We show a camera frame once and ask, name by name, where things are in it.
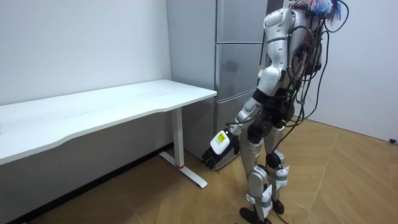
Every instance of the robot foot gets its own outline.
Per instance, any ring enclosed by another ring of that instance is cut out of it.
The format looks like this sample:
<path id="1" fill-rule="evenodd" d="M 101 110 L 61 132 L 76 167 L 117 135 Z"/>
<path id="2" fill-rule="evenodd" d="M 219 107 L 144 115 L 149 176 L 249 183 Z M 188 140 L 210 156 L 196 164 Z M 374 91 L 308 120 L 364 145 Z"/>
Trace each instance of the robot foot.
<path id="1" fill-rule="evenodd" d="M 284 204 L 282 204 L 282 202 L 280 202 L 280 200 L 277 200 L 276 202 L 273 202 L 272 204 L 273 204 L 272 209 L 274 209 L 274 211 L 277 214 L 282 215 L 283 213 L 285 213 Z"/>
<path id="2" fill-rule="evenodd" d="M 250 224 L 272 224 L 271 221 L 269 221 L 267 218 L 263 221 L 260 221 L 260 219 L 257 216 L 256 211 L 252 211 L 248 208 L 241 208 L 239 210 L 239 214 L 242 216 L 244 220 L 249 222 Z"/>

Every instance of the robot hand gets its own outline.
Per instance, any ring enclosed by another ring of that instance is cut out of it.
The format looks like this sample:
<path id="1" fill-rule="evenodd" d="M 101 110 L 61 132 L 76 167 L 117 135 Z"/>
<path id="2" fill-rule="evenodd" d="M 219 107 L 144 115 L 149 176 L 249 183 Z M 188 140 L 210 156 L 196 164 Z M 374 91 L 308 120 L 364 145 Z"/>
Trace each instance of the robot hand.
<path id="1" fill-rule="evenodd" d="M 234 136 L 229 128 L 226 128 L 211 140 L 209 149 L 203 153 L 201 158 L 206 167 L 213 169 L 232 148 L 237 155 L 239 153 L 239 136 Z"/>

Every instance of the desk top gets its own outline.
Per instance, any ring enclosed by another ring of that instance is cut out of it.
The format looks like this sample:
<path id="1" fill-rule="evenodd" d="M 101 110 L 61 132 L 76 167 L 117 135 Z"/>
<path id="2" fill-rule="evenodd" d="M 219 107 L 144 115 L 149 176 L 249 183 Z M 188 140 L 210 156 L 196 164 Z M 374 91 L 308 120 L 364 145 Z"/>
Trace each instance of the desk top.
<path id="1" fill-rule="evenodd" d="M 0 106 L 0 165 L 215 95 L 212 90 L 157 80 Z"/>

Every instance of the refrigerator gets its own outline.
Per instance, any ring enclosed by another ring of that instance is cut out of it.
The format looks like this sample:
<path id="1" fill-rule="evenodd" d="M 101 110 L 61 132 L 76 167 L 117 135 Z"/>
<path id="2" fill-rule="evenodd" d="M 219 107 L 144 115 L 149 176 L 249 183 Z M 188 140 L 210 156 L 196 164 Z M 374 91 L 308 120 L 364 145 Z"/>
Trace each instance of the refrigerator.
<path id="1" fill-rule="evenodd" d="M 218 92 L 182 108 L 184 148 L 198 158 L 257 87 L 266 13 L 267 0 L 167 1 L 172 80 Z"/>

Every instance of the parquet floor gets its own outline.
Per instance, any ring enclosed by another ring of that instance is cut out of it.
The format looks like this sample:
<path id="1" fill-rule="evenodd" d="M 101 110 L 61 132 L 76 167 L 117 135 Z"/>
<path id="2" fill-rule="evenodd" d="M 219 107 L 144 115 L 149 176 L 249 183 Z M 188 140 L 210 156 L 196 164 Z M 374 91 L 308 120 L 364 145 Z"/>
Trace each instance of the parquet floor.
<path id="1" fill-rule="evenodd" d="M 280 151 L 290 166 L 281 193 L 288 223 L 398 223 L 397 145 L 306 121 Z M 250 206 L 240 158 L 219 173 L 189 153 L 185 161 L 208 182 L 205 189 L 158 156 L 30 223 L 246 223 L 238 213 Z M 282 223 L 274 213 L 270 219 Z"/>

